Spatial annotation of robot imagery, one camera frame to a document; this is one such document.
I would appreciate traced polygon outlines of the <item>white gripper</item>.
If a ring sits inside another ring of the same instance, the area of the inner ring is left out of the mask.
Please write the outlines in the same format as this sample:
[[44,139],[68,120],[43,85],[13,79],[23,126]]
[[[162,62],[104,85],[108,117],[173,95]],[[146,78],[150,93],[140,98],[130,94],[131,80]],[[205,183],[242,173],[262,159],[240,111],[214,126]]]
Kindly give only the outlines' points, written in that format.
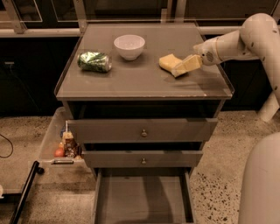
[[171,74],[174,77],[179,77],[182,74],[199,69],[201,68],[202,63],[206,66],[219,63],[216,49],[216,38],[211,38],[201,44],[195,45],[193,50],[196,54],[189,55],[171,70]]

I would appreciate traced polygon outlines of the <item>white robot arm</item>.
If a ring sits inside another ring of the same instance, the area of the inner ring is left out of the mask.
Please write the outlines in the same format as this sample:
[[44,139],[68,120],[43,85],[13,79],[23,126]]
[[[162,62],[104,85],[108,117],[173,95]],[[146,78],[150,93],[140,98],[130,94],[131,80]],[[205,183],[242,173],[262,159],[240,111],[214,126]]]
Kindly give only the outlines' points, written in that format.
[[[259,59],[272,92],[260,117],[268,121],[280,105],[280,35],[275,19],[257,13],[241,28],[193,47],[206,66],[227,60]],[[263,138],[248,156],[241,187],[238,224],[280,224],[280,133]]]

